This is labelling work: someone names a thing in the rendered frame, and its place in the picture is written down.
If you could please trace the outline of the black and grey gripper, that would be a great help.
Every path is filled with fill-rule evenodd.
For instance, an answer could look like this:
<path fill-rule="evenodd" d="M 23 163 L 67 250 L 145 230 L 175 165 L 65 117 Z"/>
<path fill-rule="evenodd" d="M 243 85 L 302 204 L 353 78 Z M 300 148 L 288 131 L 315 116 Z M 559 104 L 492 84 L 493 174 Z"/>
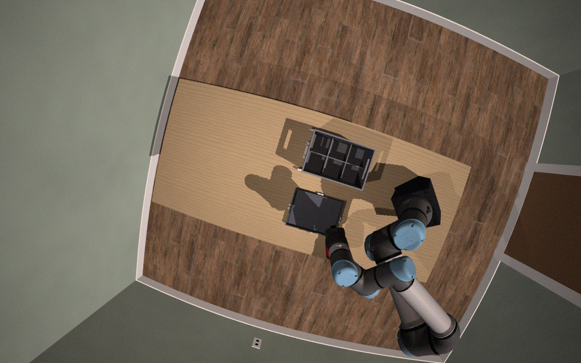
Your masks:
<path fill-rule="evenodd" d="M 326 233 L 327 246 L 328 246 L 328 250 L 329 250 L 329 258 L 330 258 L 330 255 L 333 253 L 333 251 L 336 251 L 339 249 L 349 250 L 349 245 L 348 245 L 347 239 L 345 237 L 345 230 L 343 227 L 334 228 L 334 229 L 326 229 L 325 233 Z"/>

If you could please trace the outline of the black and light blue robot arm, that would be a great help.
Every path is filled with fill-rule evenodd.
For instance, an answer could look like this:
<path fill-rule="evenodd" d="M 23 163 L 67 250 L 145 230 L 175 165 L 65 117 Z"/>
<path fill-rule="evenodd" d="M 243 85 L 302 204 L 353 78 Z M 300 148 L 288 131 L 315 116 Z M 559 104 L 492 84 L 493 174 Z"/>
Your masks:
<path fill-rule="evenodd" d="M 460 340 L 459 324 L 418 281 L 415 264 L 401 252 L 422 245 L 433 208 L 421 196 L 410 196 L 402 201 L 398 215 L 399 220 L 365 238 L 365 254 L 376 266 L 365 270 L 349 250 L 333 251 L 334 282 L 368 299 L 389 287 L 401 320 L 397 343 L 402 352 L 415 357 L 449 353 Z"/>

